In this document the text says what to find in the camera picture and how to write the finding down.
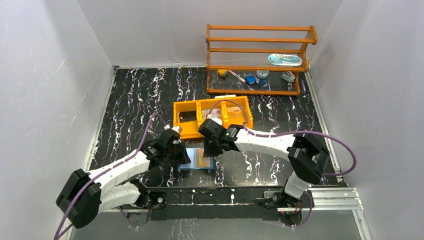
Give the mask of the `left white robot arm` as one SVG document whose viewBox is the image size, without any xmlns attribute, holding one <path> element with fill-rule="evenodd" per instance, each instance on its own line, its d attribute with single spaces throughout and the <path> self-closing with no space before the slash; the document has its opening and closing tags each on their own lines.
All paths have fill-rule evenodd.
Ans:
<svg viewBox="0 0 424 240">
<path fill-rule="evenodd" d="M 57 207 L 80 229 L 106 210 L 123 205 L 152 206 L 150 191 L 134 177 L 156 167 L 189 163 L 181 133 L 181 126 L 168 127 L 160 137 L 105 167 L 75 170 L 55 201 Z"/>
</svg>

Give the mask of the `blue card holder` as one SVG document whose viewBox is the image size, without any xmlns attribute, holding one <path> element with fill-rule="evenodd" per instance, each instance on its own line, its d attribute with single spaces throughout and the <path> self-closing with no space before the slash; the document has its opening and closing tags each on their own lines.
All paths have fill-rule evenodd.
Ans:
<svg viewBox="0 0 424 240">
<path fill-rule="evenodd" d="M 199 147 L 197 147 L 197 148 L 187 148 L 187 153 L 189 154 L 189 157 L 191 159 L 191 163 L 179 165 L 178 169 L 180 171 L 184 171 L 184 170 L 211 170 L 211 169 L 200 169 L 200 168 L 197 167 L 198 149 L 203 149 L 203 148 L 199 148 Z"/>
</svg>

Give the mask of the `yellow three-compartment bin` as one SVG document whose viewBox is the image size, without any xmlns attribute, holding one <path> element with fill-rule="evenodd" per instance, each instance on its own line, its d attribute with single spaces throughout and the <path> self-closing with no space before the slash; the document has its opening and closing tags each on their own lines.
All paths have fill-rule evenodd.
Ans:
<svg viewBox="0 0 424 240">
<path fill-rule="evenodd" d="M 235 106 L 243 108 L 244 116 L 228 117 L 227 107 Z M 202 116 L 202 110 L 206 109 L 221 109 L 221 118 L 217 119 L 219 119 L 219 122 L 225 128 L 228 128 L 231 124 L 242 125 L 245 121 L 247 121 L 245 124 L 247 128 L 253 128 L 253 115 L 247 96 L 175 101 L 173 103 L 173 125 L 182 128 L 182 132 L 180 133 L 181 139 L 197 139 L 202 137 L 198 132 L 198 128 L 206 120 Z M 180 122 L 179 113 L 185 111 L 196 111 L 196 120 Z"/>
</svg>

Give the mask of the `orange wooden shelf rack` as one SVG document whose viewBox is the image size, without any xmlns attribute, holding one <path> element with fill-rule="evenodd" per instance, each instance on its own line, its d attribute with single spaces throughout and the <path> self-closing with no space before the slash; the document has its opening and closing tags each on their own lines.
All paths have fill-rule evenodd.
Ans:
<svg viewBox="0 0 424 240">
<path fill-rule="evenodd" d="M 316 28 L 310 26 L 213 25 L 206 27 L 206 91 L 209 94 L 298 96 L 299 75 L 309 70 L 307 48 L 318 42 Z M 300 66 L 278 66 L 269 63 L 270 54 L 299 56 Z M 221 78 L 217 70 L 232 70 L 245 79 L 256 77 L 256 71 L 269 71 L 265 85 L 241 82 L 232 74 Z M 294 82 L 282 79 L 291 71 Z"/>
</svg>

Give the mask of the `orange credit card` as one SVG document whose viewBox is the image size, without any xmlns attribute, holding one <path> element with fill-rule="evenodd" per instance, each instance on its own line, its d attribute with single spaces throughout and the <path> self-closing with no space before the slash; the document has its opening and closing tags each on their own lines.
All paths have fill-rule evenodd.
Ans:
<svg viewBox="0 0 424 240">
<path fill-rule="evenodd" d="M 199 169 L 212 169 L 213 168 L 213 158 L 204 156 L 204 149 L 203 148 L 199 148 L 197 150 L 196 166 Z"/>
<path fill-rule="evenodd" d="M 243 117 L 245 115 L 244 109 L 242 107 L 230 106 L 230 107 L 227 107 L 226 109 L 227 109 L 227 116 L 229 118 Z"/>
</svg>

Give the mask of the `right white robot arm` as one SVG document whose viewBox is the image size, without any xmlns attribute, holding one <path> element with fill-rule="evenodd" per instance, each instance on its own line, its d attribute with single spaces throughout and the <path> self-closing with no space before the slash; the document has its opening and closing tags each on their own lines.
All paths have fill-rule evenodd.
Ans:
<svg viewBox="0 0 424 240">
<path fill-rule="evenodd" d="M 293 173 L 283 187 L 281 199 L 288 207 L 295 207 L 304 192 L 321 182 L 330 159 L 328 149 L 313 132 L 277 135 L 237 124 L 225 128 L 212 119 L 206 119 L 198 132 L 205 139 L 206 152 L 213 157 L 237 151 L 257 152 L 287 160 Z"/>
</svg>

